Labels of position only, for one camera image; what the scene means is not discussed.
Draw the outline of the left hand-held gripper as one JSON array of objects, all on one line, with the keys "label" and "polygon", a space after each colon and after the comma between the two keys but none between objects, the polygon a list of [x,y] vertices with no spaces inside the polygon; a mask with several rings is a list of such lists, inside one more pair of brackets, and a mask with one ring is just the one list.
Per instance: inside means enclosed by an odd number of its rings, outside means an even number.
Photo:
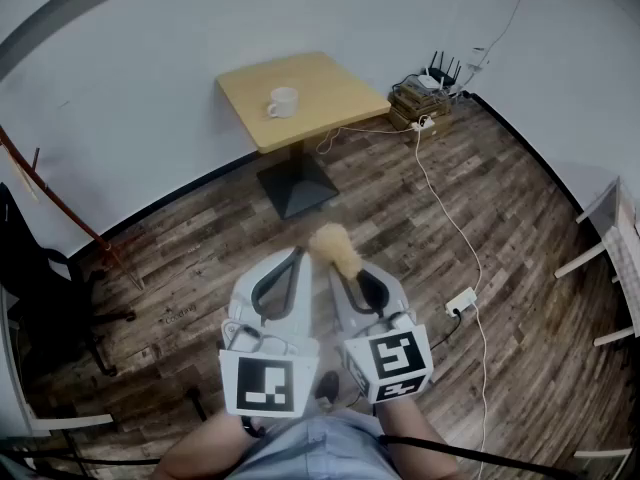
[{"label": "left hand-held gripper", "polygon": [[224,348],[219,351],[229,413],[303,415],[319,364],[319,344],[306,337],[311,309],[312,262],[299,246],[272,253],[237,279],[228,308],[233,319],[222,324]]}]

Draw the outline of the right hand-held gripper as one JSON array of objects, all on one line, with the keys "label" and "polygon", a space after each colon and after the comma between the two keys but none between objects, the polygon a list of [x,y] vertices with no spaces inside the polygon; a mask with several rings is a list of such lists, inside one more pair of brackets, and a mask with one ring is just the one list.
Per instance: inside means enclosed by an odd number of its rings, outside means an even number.
[{"label": "right hand-held gripper", "polygon": [[[378,404],[423,392],[433,373],[430,345],[425,326],[404,312],[400,282],[373,263],[364,263],[353,280],[330,266],[329,285],[347,339],[344,366],[362,396]],[[385,318],[376,322],[376,314]]]}]

